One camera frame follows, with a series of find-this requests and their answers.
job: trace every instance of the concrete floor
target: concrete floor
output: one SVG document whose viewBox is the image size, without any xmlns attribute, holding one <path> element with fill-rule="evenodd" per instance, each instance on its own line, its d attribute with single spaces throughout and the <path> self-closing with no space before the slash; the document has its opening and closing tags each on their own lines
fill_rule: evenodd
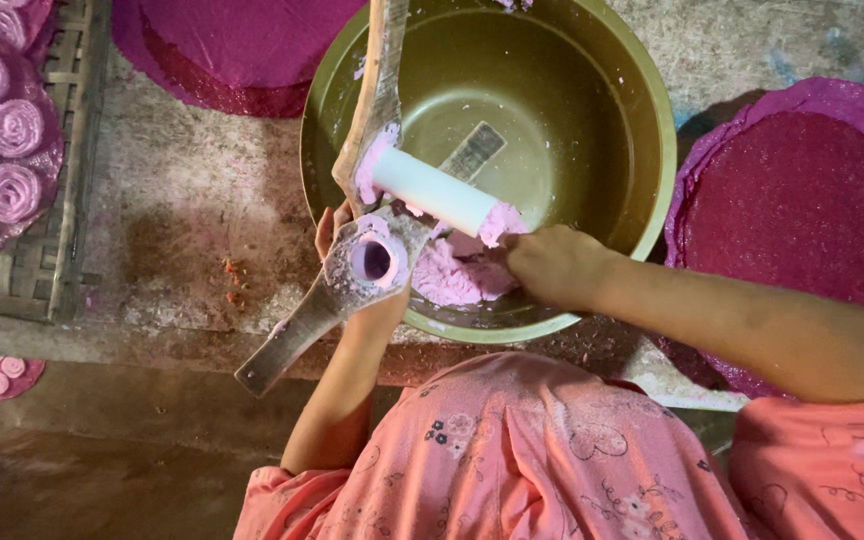
<svg viewBox="0 0 864 540">
<path fill-rule="evenodd" d="M 0 401 L 0 539 L 229 538 L 250 472 L 278 464 L 314 388 L 254 399 L 227 374 L 49 362 Z M 373 425 L 401 392 L 377 389 Z M 674 411 L 725 456 L 733 413 Z"/>
</svg>

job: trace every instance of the flower print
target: flower print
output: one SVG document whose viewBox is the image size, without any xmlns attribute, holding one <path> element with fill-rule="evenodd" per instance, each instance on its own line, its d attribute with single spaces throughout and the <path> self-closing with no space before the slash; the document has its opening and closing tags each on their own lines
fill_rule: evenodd
<svg viewBox="0 0 864 540">
<path fill-rule="evenodd" d="M 452 458 L 458 460 L 466 451 L 466 445 L 468 444 L 469 441 L 454 441 L 452 446 L 449 447 L 449 451 L 452 453 Z"/>
<path fill-rule="evenodd" d="M 645 516 L 649 515 L 649 510 L 652 510 L 652 505 L 636 494 L 623 498 L 622 502 L 625 503 L 628 514 L 636 518 L 645 519 Z"/>
<path fill-rule="evenodd" d="M 623 523 L 622 535 L 629 540 L 652 538 L 652 527 L 641 521 L 627 519 Z"/>
<path fill-rule="evenodd" d="M 453 414 L 448 418 L 448 429 L 446 430 L 452 436 L 465 437 L 473 432 L 475 422 L 472 416 L 464 412 Z"/>
<path fill-rule="evenodd" d="M 492 423 L 482 422 L 479 423 L 479 426 L 475 429 L 475 434 L 472 436 L 472 440 L 475 442 L 485 441 L 489 442 L 496 435 L 496 426 Z"/>
</svg>

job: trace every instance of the woman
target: woman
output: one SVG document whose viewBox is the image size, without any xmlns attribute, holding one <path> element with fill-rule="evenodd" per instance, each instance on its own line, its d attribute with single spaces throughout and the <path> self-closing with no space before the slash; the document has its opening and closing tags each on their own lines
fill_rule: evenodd
<svg viewBox="0 0 864 540">
<path fill-rule="evenodd" d="M 326 211 L 320 257 L 349 219 Z M 801 400 L 742 409 L 726 477 L 653 400 L 504 352 L 405 389 L 370 437 L 403 293 L 349 318 L 281 466 L 252 474 L 235 538 L 864 538 L 864 308 L 635 262 L 563 226 L 508 245 L 546 305 L 658 332 Z"/>
</svg>

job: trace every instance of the woven bamboo basket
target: woven bamboo basket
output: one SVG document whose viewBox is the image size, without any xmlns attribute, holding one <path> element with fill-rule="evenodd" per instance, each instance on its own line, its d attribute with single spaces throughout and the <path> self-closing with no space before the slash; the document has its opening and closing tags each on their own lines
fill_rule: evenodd
<svg viewBox="0 0 864 540">
<path fill-rule="evenodd" d="M 65 154 L 52 207 L 0 251 L 0 315 L 67 321 L 76 311 L 86 211 L 102 113 L 112 0 L 56 0 L 58 19 L 42 67 Z"/>
</svg>

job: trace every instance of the olive green basin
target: olive green basin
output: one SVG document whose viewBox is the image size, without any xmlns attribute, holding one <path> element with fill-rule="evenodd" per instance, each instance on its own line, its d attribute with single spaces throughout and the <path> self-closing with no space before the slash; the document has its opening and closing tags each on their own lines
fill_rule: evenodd
<svg viewBox="0 0 864 540">
<path fill-rule="evenodd" d="M 598 0 L 412 0 L 399 93 L 403 150 L 438 166 L 485 120 L 509 144 L 474 179 L 532 228 L 573 225 L 644 260 L 666 219 L 675 176 L 672 111 L 642 43 Z M 353 119 L 368 6 L 329 47 L 309 92 L 301 168 L 313 219 L 344 195 L 331 168 Z M 579 317 L 524 299 L 435 306 L 413 291 L 405 322 L 471 343 L 508 343 Z"/>
</svg>

